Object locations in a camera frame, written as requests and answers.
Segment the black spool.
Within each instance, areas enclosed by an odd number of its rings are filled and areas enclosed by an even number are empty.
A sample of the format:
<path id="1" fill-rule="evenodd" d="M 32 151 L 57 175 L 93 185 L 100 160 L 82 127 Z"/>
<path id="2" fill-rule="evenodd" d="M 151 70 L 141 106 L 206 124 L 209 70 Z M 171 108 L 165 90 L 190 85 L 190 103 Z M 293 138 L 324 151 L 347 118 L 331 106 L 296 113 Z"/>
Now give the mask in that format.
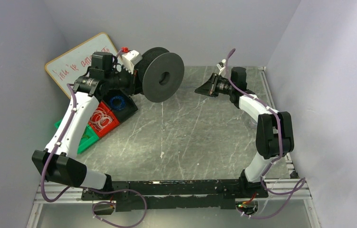
<path id="1" fill-rule="evenodd" d="M 144 96 L 161 103 L 175 94 L 184 76 L 182 58 L 163 47 L 154 47 L 142 54 L 136 65 Z"/>

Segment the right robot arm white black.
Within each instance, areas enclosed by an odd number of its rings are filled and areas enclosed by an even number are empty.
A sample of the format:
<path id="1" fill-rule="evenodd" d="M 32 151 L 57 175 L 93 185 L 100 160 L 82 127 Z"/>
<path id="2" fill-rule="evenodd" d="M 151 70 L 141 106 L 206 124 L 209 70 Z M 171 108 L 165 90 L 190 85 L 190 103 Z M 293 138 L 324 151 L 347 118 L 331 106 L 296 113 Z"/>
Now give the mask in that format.
<path id="1" fill-rule="evenodd" d="M 294 150 L 292 120 L 289 112 L 271 108 L 249 90 L 246 78 L 245 68 L 233 67 L 230 78 L 213 73 L 195 92 L 209 97 L 228 95 L 231 103 L 256 121 L 257 152 L 243 174 L 248 183 L 260 183 L 276 161 Z"/>

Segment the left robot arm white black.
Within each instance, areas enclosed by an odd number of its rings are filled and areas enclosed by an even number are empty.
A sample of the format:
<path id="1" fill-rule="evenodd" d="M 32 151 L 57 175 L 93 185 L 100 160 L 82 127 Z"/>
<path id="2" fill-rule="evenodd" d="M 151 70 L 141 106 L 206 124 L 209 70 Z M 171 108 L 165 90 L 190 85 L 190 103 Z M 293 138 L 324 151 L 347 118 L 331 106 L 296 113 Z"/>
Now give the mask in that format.
<path id="1" fill-rule="evenodd" d="M 135 65 L 141 60 L 142 56 L 135 50 L 123 53 L 121 69 L 117 69 L 117 56 L 108 52 L 92 54 L 86 73 L 67 85 L 71 100 L 56 133 L 44 150 L 36 150 L 32 155 L 41 181 L 70 187 L 111 189 L 109 175 L 89 169 L 75 157 L 88 122 L 103 97 L 111 90 L 132 86 Z"/>

